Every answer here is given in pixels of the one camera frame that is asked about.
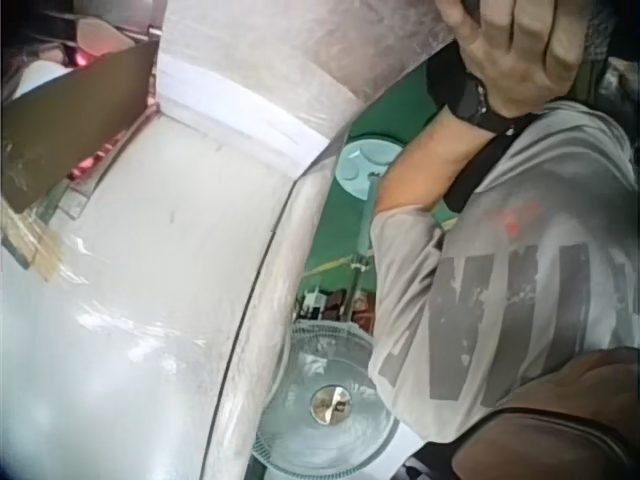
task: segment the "green wall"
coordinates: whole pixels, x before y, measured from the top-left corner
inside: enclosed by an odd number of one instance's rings
[[[370,106],[353,124],[350,139],[367,135],[391,137],[402,144],[411,142],[434,117],[436,108],[427,93],[424,65],[407,75]],[[348,257],[356,248],[364,202],[347,193],[334,180],[322,212],[305,271]],[[446,221],[453,216],[439,209],[434,216]],[[320,286],[327,290],[347,288],[351,278],[349,264],[303,278],[302,290]],[[361,286],[375,290],[375,271],[363,276]]]

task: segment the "fingers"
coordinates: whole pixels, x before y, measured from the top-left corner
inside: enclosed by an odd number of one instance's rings
[[[467,14],[461,0],[436,0],[436,5],[462,47],[469,48],[480,39],[480,27]]]
[[[508,52],[511,49],[513,10],[515,0],[482,0],[480,16],[482,34],[494,50]]]
[[[546,58],[550,79],[573,81],[584,54],[591,5],[590,0],[557,0],[556,19]]]
[[[554,25],[555,3],[555,0],[517,1],[513,26],[515,55],[526,61],[544,62],[549,35]]]

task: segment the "sleeve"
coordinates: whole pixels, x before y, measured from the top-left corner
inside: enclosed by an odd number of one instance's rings
[[[378,276],[376,348],[387,350],[422,316],[433,284],[444,232],[421,207],[379,214],[371,225]],[[380,352],[374,357],[380,358]]]

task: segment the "gray t-shirt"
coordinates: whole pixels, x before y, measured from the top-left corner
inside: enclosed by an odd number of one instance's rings
[[[629,158],[613,120],[556,102],[446,235],[419,207],[374,219],[369,375],[424,440],[455,439],[581,352],[640,347]]]

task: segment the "red light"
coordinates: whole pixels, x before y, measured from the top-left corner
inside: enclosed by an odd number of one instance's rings
[[[80,50],[76,52],[76,63],[79,67],[84,67],[89,64],[89,59],[85,57]]]

